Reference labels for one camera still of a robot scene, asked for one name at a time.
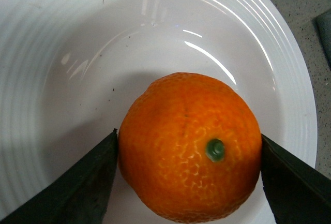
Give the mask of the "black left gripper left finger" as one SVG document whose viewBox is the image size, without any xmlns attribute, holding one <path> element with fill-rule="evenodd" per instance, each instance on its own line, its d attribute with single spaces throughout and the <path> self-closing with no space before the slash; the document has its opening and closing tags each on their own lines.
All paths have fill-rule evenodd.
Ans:
<svg viewBox="0 0 331 224">
<path fill-rule="evenodd" d="M 117 167 L 117 130 L 1 223 L 102 223 Z"/>
</svg>

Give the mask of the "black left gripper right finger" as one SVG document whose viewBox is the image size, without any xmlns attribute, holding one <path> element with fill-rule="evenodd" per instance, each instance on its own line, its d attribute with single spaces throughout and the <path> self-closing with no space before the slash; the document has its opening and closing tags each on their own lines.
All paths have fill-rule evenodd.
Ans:
<svg viewBox="0 0 331 224">
<path fill-rule="evenodd" d="M 330 179 L 265 135 L 261 174 L 276 223 L 330 223 Z"/>
</svg>

